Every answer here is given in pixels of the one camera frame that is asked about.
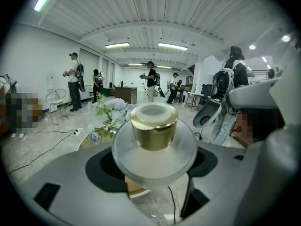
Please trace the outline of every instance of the chair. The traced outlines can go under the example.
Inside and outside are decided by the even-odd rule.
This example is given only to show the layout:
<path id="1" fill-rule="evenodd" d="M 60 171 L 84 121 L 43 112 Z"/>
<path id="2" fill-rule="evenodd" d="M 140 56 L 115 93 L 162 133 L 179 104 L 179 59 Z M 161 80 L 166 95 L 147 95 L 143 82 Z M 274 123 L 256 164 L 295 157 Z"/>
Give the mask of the chair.
<path id="1" fill-rule="evenodd" d="M 64 90 L 64 89 L 55 89 L 55 90 L 51 91 L 46 96 L 45 100 L 49 103 L 49 112 L 50 112 L 51 123 L 54 124 L 54 125 L 58 125 L 58 119 L 57 119 L 57 115 L 55 114 L 57 124 L 52 122 L 51 106 L 53 106 L 53 108 L 54 108 L 53 110 L 54 111 L 55 111 L 55 106 L 58 106 L 58 105 L 61 105 L 64 108 L 64 110 L 65 110 L 65 107 L 63 105 L 63 101 L 64 101 L 64 97 L 66 96 L 66 94 L 67 94 L 66 90 Z M 62 114 L 62 110 L 61 109 L 60 109 L 60 112 L 61 112 L 61 116 L 64 116 L 64 117 L 68 118 L 68 116 Z"/>

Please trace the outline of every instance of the gold metal cap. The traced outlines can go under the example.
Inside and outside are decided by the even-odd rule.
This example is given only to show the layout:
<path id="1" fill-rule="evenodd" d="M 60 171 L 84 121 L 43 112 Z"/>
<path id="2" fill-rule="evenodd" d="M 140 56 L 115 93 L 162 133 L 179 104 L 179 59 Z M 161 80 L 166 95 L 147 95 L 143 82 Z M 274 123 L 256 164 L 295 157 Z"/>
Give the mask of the gold metal cap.
<path id="1" fill-rule="evenodd" d="M 139 146 L 149 151 L 168 147 L 174 139 L 177 111 L 170 105 L 151 102 L 137 106 L 130 119 Z"/>

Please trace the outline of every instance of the floor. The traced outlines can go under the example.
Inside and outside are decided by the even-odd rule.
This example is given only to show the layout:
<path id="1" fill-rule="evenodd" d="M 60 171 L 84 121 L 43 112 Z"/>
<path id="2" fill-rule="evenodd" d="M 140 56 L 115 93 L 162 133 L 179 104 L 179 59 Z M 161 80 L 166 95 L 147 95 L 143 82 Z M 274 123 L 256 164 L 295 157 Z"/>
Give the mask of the floor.
<path id="1" fill-rule="evenodd" d="M 72 129 L 83 128 L 87 131 L 88 126 L 93 124 L 95 127 L 102 126 L 102 122 L 106 120 L 105 117 L 95 116 L 92 111 L 86 109 L 87 102 L 83 103 L 83 109 L 77 112 L 69 112 L 70 107 L 67 108 L 69 119 L 65 117 L 59 118 L 59 125 L 53 125 L 50 121 L 49 113 L 46 113 L 44 119 L 39 123 L 37 128 L 33 128 L 33 132 L 38 131 L 69 131 Z M 192 120 L 197 109 L 190 112 L 190 108 L 185 108 L 183 104 L 175 104 L 179 119 L 185 122 L 195 132 L 202 132 L 203 141 L 208 142 L 212 130 L 212 124 L 206 126 L 203 131 L 193 126 Z M 53 148 L 61 139 L 68 136 L 70 133 L 28 133 L 20 140 L 18 136 L 14 139 L 7 135 L 3 139 L 3 148 L 1 158 L 7 172 L 11 172 L 31 162 L 34 158 Z M 243 148 L 233 138 L 229 137 L 224 146 L 231 146 L 236 148 Z M 32 162 L 29 166 L 21 168 L 10 174 L 11 179 L 20 187 L 31 175 L 40 170 L 47 163 L 54 158 L 65 153 L 77 151 L 79 142 L 74 141 L 74 136 L 71 135 L 63 140 L 54 150 L 51 150 Z M 174 202 L 176 206 L 175 218 L 179 222 L 180 211 L 185 199 L 186 188 L 188 184 L 187 174 L 183 175 L 177 181 L 170 185 L 173 192 Z M 174 219 L 174 205 L 172 196 L 168 188 L 164 190 L 151 191 L 148 194 L 132 199 L 132 202 L 148 217 L 152 218 L 158 225 L 173 224 Z"/>

